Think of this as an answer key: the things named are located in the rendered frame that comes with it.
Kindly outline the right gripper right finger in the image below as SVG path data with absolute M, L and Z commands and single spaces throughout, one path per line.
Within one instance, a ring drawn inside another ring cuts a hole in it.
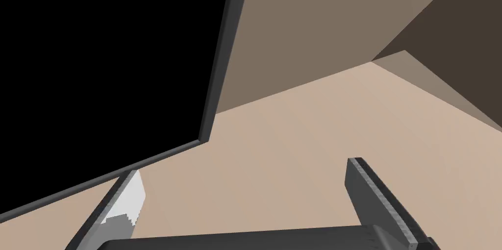
M 345 188 L 359 222 L 373 227 L 384 250 L 441 250 L 362 157 L 348 159 Z

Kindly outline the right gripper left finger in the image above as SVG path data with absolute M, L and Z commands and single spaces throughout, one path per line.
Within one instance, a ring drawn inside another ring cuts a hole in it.
M 110 240 L 129 239 L 146 198 L 138 170 L 123 173 L 88 216 L 65 250 L 98 250 Z

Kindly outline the black panel with grey frame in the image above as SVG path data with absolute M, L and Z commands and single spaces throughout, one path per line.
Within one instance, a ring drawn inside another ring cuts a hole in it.
M 0 0 L 0 224 L 209 140 L 244 0 Z

